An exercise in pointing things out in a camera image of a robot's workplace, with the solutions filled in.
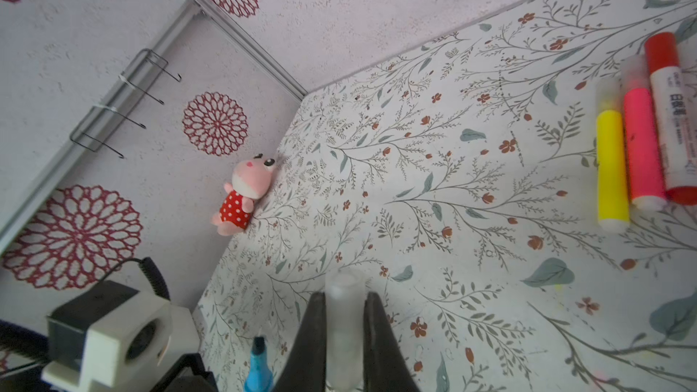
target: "floral wallpaper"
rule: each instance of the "floral wallpaper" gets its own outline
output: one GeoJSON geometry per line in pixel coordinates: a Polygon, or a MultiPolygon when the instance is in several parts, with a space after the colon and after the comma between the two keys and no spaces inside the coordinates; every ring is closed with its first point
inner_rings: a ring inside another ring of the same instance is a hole
{"type": "Polygon", "coordinates": [[[423,391],[697,388],[697,209],[600,231],[594,109],[665,30],[697,91],[696,4],[528,0],[307,96],[195,313],[220,390],[242,390],[260,333],[278,376],[344,267],[423,391]]]}

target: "yellow marker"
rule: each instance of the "yellow marker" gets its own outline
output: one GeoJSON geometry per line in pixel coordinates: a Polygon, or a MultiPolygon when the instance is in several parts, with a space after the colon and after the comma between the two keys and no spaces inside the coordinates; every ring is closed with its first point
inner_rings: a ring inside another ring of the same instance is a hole
{"type": "Polygon", "coordinates": [[[600,80],[595,96],[598,115],[598,223],[607,232],[623,233],[629,228],[629,198],[619,80],[600,80]]]}

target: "marker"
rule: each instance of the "marker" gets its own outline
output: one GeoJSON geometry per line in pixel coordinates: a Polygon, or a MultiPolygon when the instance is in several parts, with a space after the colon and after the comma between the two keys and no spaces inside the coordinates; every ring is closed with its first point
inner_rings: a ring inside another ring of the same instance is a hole
{"type": "Polygon", "coordinates": [[[598,223],[603,230],[623,233],[629,228],[627,170],[624,165],[624,131],[620,82],[604,78],[598,82],[598,223]]]}
{"type": "Polygon", "coordinates": [[[620,71],[632,204],[642,211],[657,212],[668,201],[646,57],[634,55],[626,58],[620,71]]]}
{"type": "Polygon", "coordinates": [[[252,344],[249,358],[249,375],[245,380],[245,392],[269,392],[273,386],[273,376],[266,363],[266,342],[257,336],[252,344]]]}
{"type": "Polygon", "coordinates": [[[684,95],[675,35],[656,34],[646,40],[645,48],[667,194],[679,205],[697,205],[697,142],[690,124],[693,106],[684,95]]]}

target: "red marker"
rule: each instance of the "red marker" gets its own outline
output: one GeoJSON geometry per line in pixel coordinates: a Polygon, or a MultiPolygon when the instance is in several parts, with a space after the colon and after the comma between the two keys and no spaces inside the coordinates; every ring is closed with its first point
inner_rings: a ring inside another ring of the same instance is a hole
{"type": "Polygon", "coordinates": [[[667,194],[680,205],[697,205],[697,139],[690,124],[693,106],[684,95],[675,35],[656,34],[646,40],[645,48],[667,194]]]}

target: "pink marker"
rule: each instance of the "pink marker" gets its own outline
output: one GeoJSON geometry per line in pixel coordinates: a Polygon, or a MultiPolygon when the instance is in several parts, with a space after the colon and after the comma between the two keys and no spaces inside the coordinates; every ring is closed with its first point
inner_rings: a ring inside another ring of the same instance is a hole
{"type": "Polygon", "coordinates": [[[622,62],[620,70],[632,204],[642,211],[659,211],[668,200],[646,58],[630,56],[622,62]]]}

